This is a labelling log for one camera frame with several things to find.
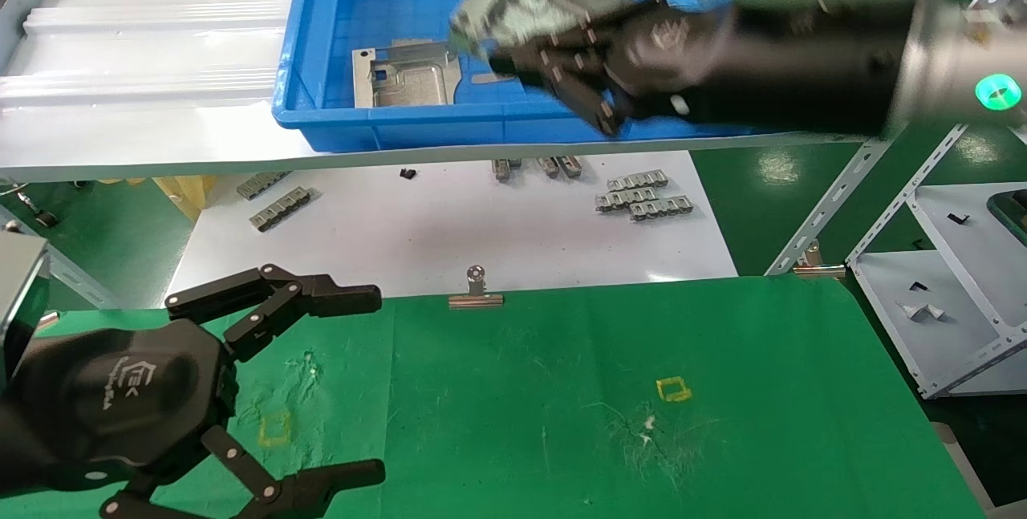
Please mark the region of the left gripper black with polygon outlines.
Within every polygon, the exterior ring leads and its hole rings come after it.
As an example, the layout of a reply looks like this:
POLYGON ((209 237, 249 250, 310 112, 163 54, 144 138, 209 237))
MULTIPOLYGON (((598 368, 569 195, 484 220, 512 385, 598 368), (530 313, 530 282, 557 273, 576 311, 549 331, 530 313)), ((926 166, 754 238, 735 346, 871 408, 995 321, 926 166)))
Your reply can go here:
POLYGON ((34 339, 8 384, 8 493, 129 481, 100 507, 102 518, 198 518, 151 497, 212 454, 250 491, 235 518, 324 518, 337 493, 385 482, 385 465, 273 478, 223 428, 238 392, 231 357, 250 361, 301 318, 371 314, 382 304, 378 286, 268 264, 172 293, 176 321, 159 328, 34 339), (243 310, 223 343, 198 326, 243 310))

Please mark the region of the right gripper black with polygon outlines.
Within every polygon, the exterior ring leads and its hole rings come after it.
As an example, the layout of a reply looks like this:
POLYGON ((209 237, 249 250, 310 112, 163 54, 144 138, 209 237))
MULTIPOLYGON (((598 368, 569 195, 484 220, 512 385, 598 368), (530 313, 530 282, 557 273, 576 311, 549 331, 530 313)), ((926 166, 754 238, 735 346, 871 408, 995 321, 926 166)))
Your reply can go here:
POLYGON ((495 74, 551 95, 607 138, 619 136, 627 121, 722 124, 708 84, 722 32, 722 7, 680 10, 667 0, 639 0, 585 26, 499 45, 488 64, 495 74))

